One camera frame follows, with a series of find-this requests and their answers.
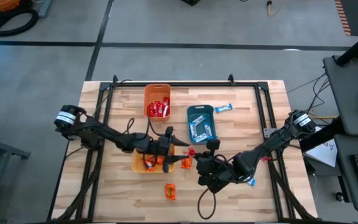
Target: wooden tabletop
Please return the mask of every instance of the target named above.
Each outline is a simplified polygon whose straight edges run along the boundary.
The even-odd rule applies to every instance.
[[[290,104],[283,81],[267,81],[273,110],[280,128],[288,118]],[[100,82],[85,82],[79,106],[93,114]],[[109,126],[124,131],[130,118],[135,118],[131,132],[144,133],[147,120],[143,115],[144,88],[116,88],[109,114]],[[231,157],[237,152],[251,150],[262,141],[259,114],[252,87],[172,87],[171,115],[164,123],[153,123],[156,132],[163,133],[167,126],[174,127],[178,139],[190,142],[186,110],[191,105],[222,106],[232,103],[234,109],[214,114],[216,133],[221,140],[219,153]],[[264,103],[265,117],[268,121]],[[73,141],[68,152],[78,149]],[[197,152],[207,150],[195,146]],[[177,147],[182,154],[186,147]],[[301,151],[288,147],[284,154],[290,188],[300,203],[317,216],[308,176]],[[52,218],[61,215],[80,190],[86,149],[71,155],[65,162]],[[182,169],[180,163],[169,174],[138,174],[132,171],[131,155],[121,152],[106,141],[102,171],[94,213],[95,222],[204,222],[197,212],[197,201],[205,186],[198,185],[198,174],[193,161],[191,170]],[[255,174],[256,183],[229,184],[216,194],[216,211],[208,222],[277,221],[267,163],[260,162]],[[177,199],[165,198],[165,184],[175,184]],[[283,193],[283,210],[287,214]],[[88,210],[85,203],[84,212]],[[208,192],[201,201],[201,213],[208,216],[213,209],[213,197]]]

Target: teal tray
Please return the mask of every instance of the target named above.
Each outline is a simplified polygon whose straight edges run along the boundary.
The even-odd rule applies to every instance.
[[[204,123],[209,123],[209,127],[211,127],[212,137],[210,139],[216,139],[216,131],[215,131],[215,123],[214,123],[214,108],[211,105],[195,105],[191,106],[187,109],[187,121],[188,123],[193,122],[195,119],[204,115],[206,119],[202,121],[199,125],[197,125],[197,135],[201,135],[205,133]],[[194,142],[191,138],[191,131],[189,128],[189,138],[193,144],[206,144],[207,140],[205,139],[200,142]]]

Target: orange vacuum cleaner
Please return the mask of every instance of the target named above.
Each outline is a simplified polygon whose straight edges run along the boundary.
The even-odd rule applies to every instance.
[[[31,19],[21,27],[0,31],[0,37],[21,34],[31,29],[38,21],[37,11],[32,9],[33,2],[31,0],[0,0],[0,28],[13,17],[30,13]]]

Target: concrete floor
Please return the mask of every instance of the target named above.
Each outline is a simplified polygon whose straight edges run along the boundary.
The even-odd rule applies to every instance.
[[[0,41],[95,43],[109,0],[54,1],[50,15],[24,34]],[[273,2],[273,8],[280,1]],[[27,15],[7,27],[23,23]],[[287,90],[323,72],[322,59],[342,52],[320,47],[350,46],[358,37],[344,34],[333,0],[287,0],[274,18],[264,1],[202,0],[190,7],[179,0],[115,0],[104,43],[183,43],[263,45],[264,50],[102,47],[92,80],[284,80]],[[0,189],[0,218],[8,223],[47,218],[67,142],[54,131],[63,104],[76,104],[94,47],[0,46],[0,141],[31,151],[28,161],[13,159]],[[315,50],[266,50],[270,45],[315,46]],[[312,85],[288,95],[292,109],[306,109]],[[327,88],[326,104],[313,113],[335,115]],[[351,204],[331,195],[335,177],[310,183],[324,220],[358,221]]]

